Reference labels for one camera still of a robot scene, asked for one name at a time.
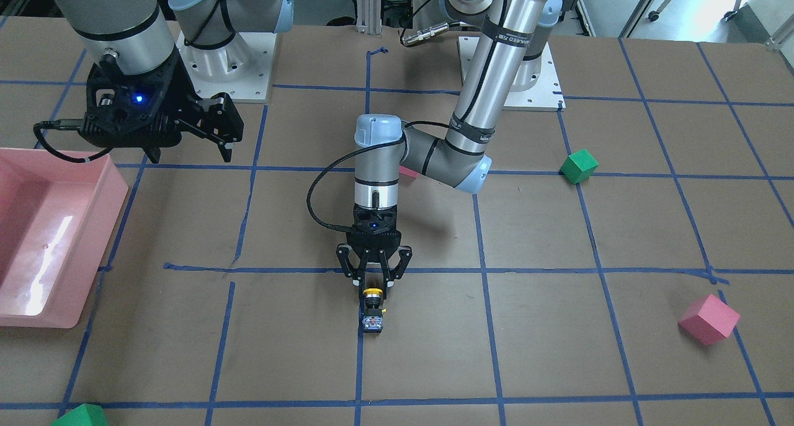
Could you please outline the green foam cube near left arm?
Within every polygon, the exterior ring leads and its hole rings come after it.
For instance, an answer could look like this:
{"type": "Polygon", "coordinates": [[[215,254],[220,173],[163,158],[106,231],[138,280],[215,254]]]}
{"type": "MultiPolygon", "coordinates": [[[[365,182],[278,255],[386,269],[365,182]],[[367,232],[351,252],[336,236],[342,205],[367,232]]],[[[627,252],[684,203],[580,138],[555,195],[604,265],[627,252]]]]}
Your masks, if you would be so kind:
{"type": "Polygon", "coordinates": [[[560,172],[569,183],[576,185],[590,178],[598,166],[598,160],[587,149],[581,149],[565,158],[560,172]]]}

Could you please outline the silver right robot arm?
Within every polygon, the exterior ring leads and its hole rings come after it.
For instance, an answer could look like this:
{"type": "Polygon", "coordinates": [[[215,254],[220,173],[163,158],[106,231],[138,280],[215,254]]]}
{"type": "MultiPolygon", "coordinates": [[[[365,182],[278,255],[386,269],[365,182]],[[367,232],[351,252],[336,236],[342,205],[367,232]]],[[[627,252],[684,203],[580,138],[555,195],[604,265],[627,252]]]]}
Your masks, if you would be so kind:
{"type": "Polygon", "coordinates": [[[158,0],[54,0],[94,64],[80,119],[42,121],[45,151],[88,163],[116,148],[140,148],[153,163],[190,133],[230,162],[244,123],[233,96],[264,100],[273,48],[255,39],[287,32],[294,0],[166,0],[181,27],[170,33],[158,0]]]}

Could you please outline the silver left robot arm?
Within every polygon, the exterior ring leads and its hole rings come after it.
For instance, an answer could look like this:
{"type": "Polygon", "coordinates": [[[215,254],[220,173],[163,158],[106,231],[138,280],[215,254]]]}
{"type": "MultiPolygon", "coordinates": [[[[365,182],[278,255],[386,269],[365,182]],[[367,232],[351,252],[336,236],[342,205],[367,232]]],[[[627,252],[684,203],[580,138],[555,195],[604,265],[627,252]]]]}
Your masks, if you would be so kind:
{"type": "Polygon", "coordinates": [[[345,233],[337,246],[341,270],[368,304],[381,302],[413,255],[397,229],[399,168],[476,194],[491,158],[485,154],[519,68],[540,39],[540,21],[553,0],[440,0],[449,17],[480,29],[456,107],[439,138],[399,117],[357,119],[352,152],[354,220],[332,225],[345,233]]]}

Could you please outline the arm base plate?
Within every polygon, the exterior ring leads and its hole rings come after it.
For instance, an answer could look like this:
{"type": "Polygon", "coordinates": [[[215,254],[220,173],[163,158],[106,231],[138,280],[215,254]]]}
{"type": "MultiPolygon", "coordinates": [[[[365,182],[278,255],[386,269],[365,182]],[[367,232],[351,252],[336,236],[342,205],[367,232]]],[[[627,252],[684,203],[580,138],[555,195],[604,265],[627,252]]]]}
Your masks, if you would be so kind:
{"type": "Polygon", "coordinates": [[[225,92],[235,103],[264,104],[269,97],[276,41],[275,33],[237,33],[225,47],[199,50],[184,45],[180,33],[176,47],[201,98],[225,92]]]}
{"type": "Polygon", "coordinates": [[[542,55],[522,65],[507,95],[506,110],[556,110],[565,109],[558,73],[549,44],[542,55]]]}

